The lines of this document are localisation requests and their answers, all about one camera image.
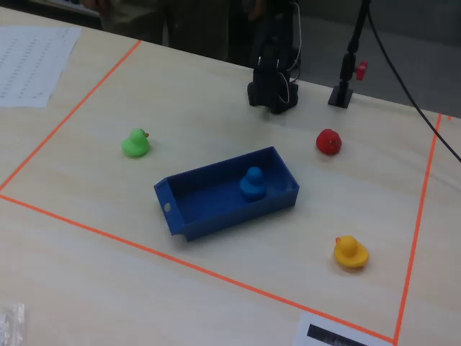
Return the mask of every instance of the blue plastic box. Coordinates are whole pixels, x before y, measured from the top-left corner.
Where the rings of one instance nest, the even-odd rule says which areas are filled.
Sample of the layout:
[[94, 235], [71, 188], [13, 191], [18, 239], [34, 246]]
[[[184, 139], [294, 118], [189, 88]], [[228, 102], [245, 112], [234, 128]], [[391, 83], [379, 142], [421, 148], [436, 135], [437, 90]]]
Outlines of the blue plastic box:
[[[262, 170], [267, 187], [254, 202], [239, 185], [250, 167]], [[300, 189], [274, 147], [167, 177], [154, 188], [171, 235], [187, 241], [294, 206]]]

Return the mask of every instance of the green rubber duck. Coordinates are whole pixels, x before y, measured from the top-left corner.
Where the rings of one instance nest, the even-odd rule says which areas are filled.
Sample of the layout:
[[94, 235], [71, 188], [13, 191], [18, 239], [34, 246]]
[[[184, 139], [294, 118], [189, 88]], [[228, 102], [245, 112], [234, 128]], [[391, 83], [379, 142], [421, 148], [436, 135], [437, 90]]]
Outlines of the green rubber duck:
[[122, 150], [126, 156], [140, 157], [146, 155], [149, 149], [149, 141], [147, 140], [149, 134], [144, 132], [141, 128], [134, 129], [130, 137], [122, 142]]

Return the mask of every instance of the black cable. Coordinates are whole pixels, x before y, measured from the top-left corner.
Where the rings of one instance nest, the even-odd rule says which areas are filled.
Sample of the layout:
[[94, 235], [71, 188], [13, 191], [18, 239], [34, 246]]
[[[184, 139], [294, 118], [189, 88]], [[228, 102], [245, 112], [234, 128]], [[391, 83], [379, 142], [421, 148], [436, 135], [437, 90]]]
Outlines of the black cable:
[[460, 157], [458, 154], [456, 154], [456, 151], [454, 151], [454, 150], [452, 149], [452, 147], [449, 146], [449, 144], [443, 139], [443, 137], [442, 137], [442, 136], [440, 135], [440, 133], [435, 129], [435, 127], [431, 124], [431, 122], [429, 121], [429, 119], [424, 115], [424, 113], [421, 111], [421, 108], [418, 107], [418, 105], [416, 104], [415, 100], [414, 100], [413, 97], [410, 95], [410, 92], [408, 91], [408, 89], [407, 89], [405, 83], [403, 83], [402, 78], [400, 77], [400, 75], [398, 74], [398, 72], [397, 72], [397, 70], [395, 69], [394, 65], [393, 65], [392, 62], [390, 61], [389, 56], [388, 56], [388, 54], [386, 53], [386, 50], [384, 49], [384, 46], [382, 45], [381, 39], [380, 39], [380, 37], [378, 36], [377, 31], [376, 31], [375, 23], [373, 22], [372, 14], [371, 14], [371, 12], [370, 12], [370, 9], [368, 9], [368, 20], [370, 21], [370, 26], [372, 27], [373, 34], [374, 34], [375, 37], [376, 37], [377, 44], [380, 46], [381, 51], [382, 51], [382, 54], [384, 55], [384, 58], [385, 58], [386, 61], [388, 62], [389, 67], [390, 67], [390, 69], [392, 70], [392, 72], [395, 74], [395, 77], [397, 77], [398, 82], [399, 82], [400, 85], [402, 86], [403, 91], [405, 92], [406, 96], [407, 96], [408, 99], [410, 100], [411, 104], [413, 105], [413, 107], [416, 108], [416, 110], [418, 111], [418, 113], [420, 114], [420, 116], [423, 117], [424, 121], [425, 121], [425, 122], [427, 123], [427, 125], [429, 125], [429, 127], [434, 131], [434, 133], [437, 135], [437, 137], [439, 137], [439, 140], [447, 147], [448, 150], [450, 150], [450, 151], [452, 152], [453, 155], [455, 155], [455, 157], [458, 159], [458, 161], [461, 162], [461, 157]]

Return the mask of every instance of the table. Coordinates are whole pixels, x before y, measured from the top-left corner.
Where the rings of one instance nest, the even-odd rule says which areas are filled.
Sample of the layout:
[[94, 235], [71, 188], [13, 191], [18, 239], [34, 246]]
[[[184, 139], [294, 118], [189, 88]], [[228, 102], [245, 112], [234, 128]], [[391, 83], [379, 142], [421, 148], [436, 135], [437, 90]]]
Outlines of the table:
[[[331, 89], [301, 81], [299, 105], [274, 116], [248, 105], [250, 80], [85, 29], [48, 109], [7, 111], [20, 145], [0, 151], [0, 301], [30, 307], [34, 345], [290, 345], [304, 311], [394, 344], [457, 345], [457, 161], [410, 107], [356, 94], [348, 110], [329, 107]], [[461, 150], [460, 120], [426, 114]], [[135, 127], [153, 146], [137, 160], [120, 150]], [[315, 148], [324, 128], [342, 138], [334, 158]], [[301, 186], [295, 208], [171, 237], [155, 183], [267, 146]], [[345, 234], [370, 251], [361, 272], [332, 258]]]

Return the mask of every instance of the cable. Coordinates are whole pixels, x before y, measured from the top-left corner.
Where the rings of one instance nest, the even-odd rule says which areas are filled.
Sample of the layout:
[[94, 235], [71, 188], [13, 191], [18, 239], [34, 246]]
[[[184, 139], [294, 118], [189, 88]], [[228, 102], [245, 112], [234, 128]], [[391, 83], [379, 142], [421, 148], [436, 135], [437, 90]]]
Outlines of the cable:
[[295, 83], [301, 77], [301, 65], [297, 63], [297, 76], [290, 83]]
[[298, 60], [298, 58], [300, 57], [300, 54], [301, 54], [301, 45], [303, 44], [303, 39], [301, 38], [301, 9], [300, 9], [300, 5], [296, 4], [294, 1], [290, 2], [290, 3], [297, 7], [297, 22], [298, 22], [299, 28], [300, 28], [300, 48], [297, 51], [297, 56], [296, 56], [295, 62], [293, 63], [293, 66], [291, 66], [287, 71], [293, 70], [293, 68], [296, 66], [297, 60]]
[[287, 85], [287, 101], [285, 101], [280, 95], [278, 95], [279, 99], [285, 104], [290, 103], [290, 87], [288, 86], [288, 81], [287, 81], [287, 79], [285, 78], [285, 76], [283, 75], [282, 72], [278, 72], [277, 74], [282, 76], [283, 80], [285, 81], [285, 84]]
[[429, 121], [429, 119], [424, 115], [424, 113], [421, 111], [421, 109], [418, 107], [418, 105], [416, 104], [415, 100], [413, 99], [413, 97], [410, 95], [410, 92], [408, 91], [405, 83], [403, 83], [403, 80], [402, 78], [400, 77], [400, 75], [398, 74], [397, 70], [395, 69], [394, 65], [392, 64], [392, 62], [390, 61], [389, 59], [389, 56], [388, 54], [386, 53], [386, 50], [384, 49], [384, 46], [382, 45], [382, 42], [381, 42], [381, 39], [380, 37], [378, 36], [377, 34], [377, 30], [376, 30], [376, 27], [375, 27], [375, 23], [373, 22], [373, 19], [372, 19], [372, 14], [370, 12], [370, 9], [368, 9], [368, 20], [370, 21], [370, 26], [372, 27], [372, 31], [373, 31], [373, 34], [375, 35], [376, 37], [376, 41], [377, 41], [377, 44], [380, 46], [381, 48], [381, 51], [382, 51], [382, 54], [384, 55], [384, 58], [386, 59], [386, 61], [388, 62], [388, 65], [390, 67], [390, 69], [392, 70], [392, 72], [395, 74], [395, 77], [397, 77], [397, 80], [398, 82], [400, 83], [400, 85], [402, 86], [403, 88], [403, 91], [405, 92], [406, 96], [408, 97], [408, 99], [410, 100], [411, 104], [413, 105], [413, 107], [416, 108], [416, 110], [418, 111], [418, 113], [420, 114], [420, 116], [422, 116], [422, 118], [424, 119], [424, 121], [427, 123], [427, 125], [429, 125], [429, 127], [434, 131], [434, 133], [437, 135], [437, 137], [439, 137], [439, 140], [447, 147], [448, 150], [451, 151], [451, 153], [453, 155], [455, 155], [455, 157], [458, 159], [459, 162], [461, 162], [461, 157], [456, 154], [456, 151], [454, 151], [452, 149], [451, 146], [449, 146], [449, 144], [443, 139], [443, 137], [440, 135], [440, 133], [435, 129], [435, 127], [431, 124], [431, 122]]

